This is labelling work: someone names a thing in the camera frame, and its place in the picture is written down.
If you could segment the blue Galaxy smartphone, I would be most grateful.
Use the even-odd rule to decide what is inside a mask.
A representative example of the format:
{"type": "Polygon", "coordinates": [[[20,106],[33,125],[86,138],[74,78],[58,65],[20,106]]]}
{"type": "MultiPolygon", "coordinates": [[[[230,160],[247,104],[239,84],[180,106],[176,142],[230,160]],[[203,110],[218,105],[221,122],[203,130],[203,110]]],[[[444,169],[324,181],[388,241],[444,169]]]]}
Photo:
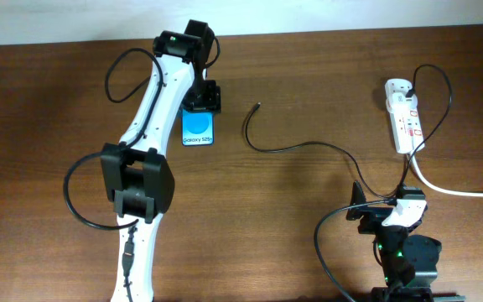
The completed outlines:
{"type": "Polygon", "coordinates": [[[212,112],[182,111],[182,144],[205,146],[214,143],[214,121],[212,112]]]}

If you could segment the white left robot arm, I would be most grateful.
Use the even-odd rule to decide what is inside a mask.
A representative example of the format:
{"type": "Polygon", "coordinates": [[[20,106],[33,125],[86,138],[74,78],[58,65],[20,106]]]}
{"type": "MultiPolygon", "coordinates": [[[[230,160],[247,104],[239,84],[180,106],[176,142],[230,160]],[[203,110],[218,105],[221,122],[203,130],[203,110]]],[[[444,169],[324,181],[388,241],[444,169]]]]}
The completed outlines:
{"type": "Polygon", "coordinates": [[[155,67],[135,118],[117,144],[105,144],[101,169],[119,232],[112,300],[152,301],[152,268],[159,223],[175,181],[166,159],[169,135],[181,110],[217,113],[221,89],[207,79],[215,33],[190,20],[183,33],[163,31],[153,41],[155,67]]]}

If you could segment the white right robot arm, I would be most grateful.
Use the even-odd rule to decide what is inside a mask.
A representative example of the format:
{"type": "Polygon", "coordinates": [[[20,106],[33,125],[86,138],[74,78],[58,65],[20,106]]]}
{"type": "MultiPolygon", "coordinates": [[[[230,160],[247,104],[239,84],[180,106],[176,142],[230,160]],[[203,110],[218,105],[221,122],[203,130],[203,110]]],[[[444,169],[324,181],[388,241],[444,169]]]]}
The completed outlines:
{"type": "Polygon", "coordinates": [[[414,235],[428,209],[419,188],[403,185],[386,201],[388,207],[370,206],[359,182],[352,186],[348,221],[358,220],[358,232],[375,237],[374,250],[385,277],[384,287],[369,295],[377,302],[464,301],[458,294],[434,294],[431,283],[438,277],[437,263],[442,243],[432,237],[414,235]]]}

